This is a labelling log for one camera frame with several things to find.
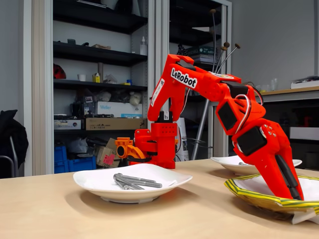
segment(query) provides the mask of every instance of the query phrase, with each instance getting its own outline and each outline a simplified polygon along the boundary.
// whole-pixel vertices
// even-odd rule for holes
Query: white bottle
[[[148,46],[145,42],[145,38],[143,36],[142,41],[141,41],[141,45],[140,45],[140,54],[147,56],[148,55]]]

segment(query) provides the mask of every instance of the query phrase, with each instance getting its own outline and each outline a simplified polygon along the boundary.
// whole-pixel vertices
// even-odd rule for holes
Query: cup
[[[278,80],[277,78],[273,78],[270,82],[271,90],[276,91],[278,89]]]
[[[86,75],[85,74],[78,74],[78,80],[79,81],[86,81]]]

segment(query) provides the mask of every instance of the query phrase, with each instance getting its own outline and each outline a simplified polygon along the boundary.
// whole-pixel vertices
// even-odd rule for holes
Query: gray wall
[[[23,97],[19,95],[18,16],[18,0],[0,0],[0,110],[18,110],[16,120],[22,118],[19,97]]]
[[[255,85],[278,78],[279,89],[315,70],[314,0],[230,0],[232,74]]]

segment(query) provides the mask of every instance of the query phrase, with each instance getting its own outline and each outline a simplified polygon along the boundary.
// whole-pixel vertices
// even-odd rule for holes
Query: white box
[[[97,102],[95,110],[97,115],[114,115],[115,118],[142,117],[142,104],[133,106],[130,103]]]
[[[54,130],[81,129],[81,120],[79,119],[55,119]]]
[[[299,88],[306,88],[306,87],[314,87],[319,86],[319,81],[307,81],[301,83],[291,83],[291,89],[299,89]]]
[[[290,138],[319,140],[319,128],[290,127]]]

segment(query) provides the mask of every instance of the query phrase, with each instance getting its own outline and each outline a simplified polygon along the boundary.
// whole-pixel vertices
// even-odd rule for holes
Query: black jacket
[[[26,137],[25,127],[14,120],[16,112],[1,111],[0,113],[0,155],[5,155],[13,160],[12,149],[10,145],[10,136],[12,136],[15,152],[18,157],[18,167],[25,161],[26,151],[29,143]],[[0,159],[0,178],[9,178],[10,165],[4,159]]]

